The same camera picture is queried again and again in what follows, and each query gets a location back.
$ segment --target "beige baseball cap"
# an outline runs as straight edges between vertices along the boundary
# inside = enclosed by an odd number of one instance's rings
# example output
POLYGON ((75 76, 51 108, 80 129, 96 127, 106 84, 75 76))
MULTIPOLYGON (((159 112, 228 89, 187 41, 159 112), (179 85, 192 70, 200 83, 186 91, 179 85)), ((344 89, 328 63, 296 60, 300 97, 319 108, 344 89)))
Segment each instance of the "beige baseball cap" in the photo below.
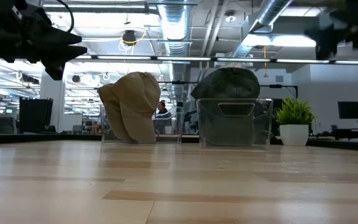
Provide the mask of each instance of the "beige baseball cap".
POLYGON ((111 128, 120 140, 155 142, 152 115, 161 91, 152 74, 132 72, 98 91, 111 128))

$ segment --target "clear plastic bin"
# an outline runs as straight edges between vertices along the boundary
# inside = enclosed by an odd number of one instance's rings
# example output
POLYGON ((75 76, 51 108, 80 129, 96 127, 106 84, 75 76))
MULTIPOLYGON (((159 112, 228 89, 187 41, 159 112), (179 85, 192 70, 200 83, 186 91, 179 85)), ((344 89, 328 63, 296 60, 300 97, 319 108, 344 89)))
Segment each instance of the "clear plastic bin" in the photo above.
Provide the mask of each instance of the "clear plastic bin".
POLYGON ((212 98, 197 100, 200 147, 267 149, 273 100, 212 98))
MULTIPOLYGON (((184 108, 174 107, 168 113, 152 116, 156 143, 181 143, 183 131, 184 108)), ((100 106, 102 142, 124 142, 112 131, 104 106, 100 106)))

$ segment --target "person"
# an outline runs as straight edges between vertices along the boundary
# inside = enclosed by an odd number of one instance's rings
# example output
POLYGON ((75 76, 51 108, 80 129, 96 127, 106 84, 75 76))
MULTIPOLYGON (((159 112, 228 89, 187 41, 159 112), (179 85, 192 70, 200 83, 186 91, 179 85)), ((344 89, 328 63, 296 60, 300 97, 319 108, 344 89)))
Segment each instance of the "person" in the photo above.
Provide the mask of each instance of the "person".
POLYGON ((172 115, 166 109, 164 101, 158 103, 157 109, 159 115, 156 116, 155 129, 157 130, 157 134, 165 134, 165 127, 172 126, 172 115))

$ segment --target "white plant pot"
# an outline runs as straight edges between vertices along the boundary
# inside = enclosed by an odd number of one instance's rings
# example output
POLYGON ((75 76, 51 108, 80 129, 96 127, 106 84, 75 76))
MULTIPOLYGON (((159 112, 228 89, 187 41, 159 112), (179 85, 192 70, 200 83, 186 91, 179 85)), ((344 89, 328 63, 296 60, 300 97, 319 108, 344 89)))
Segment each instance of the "white plant pot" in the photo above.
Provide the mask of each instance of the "white plant pot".
POLYGON ((309 137, 307 124, 280 125, 280 136, 286 146, 305 146, 309 137))

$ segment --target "potted plant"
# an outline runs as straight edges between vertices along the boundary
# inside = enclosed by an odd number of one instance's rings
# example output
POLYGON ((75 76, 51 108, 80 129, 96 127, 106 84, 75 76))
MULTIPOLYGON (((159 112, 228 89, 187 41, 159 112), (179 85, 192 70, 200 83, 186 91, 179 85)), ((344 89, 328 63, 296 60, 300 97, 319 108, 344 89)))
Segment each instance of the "potted plant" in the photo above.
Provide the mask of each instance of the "potted plant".
POLYGON ((280 136, 286 146, 305 146, 309 136, 309 124, 315 116, 308 102, 286 98, 282 108, 276 110, 274 119, 280 125, 280 136))

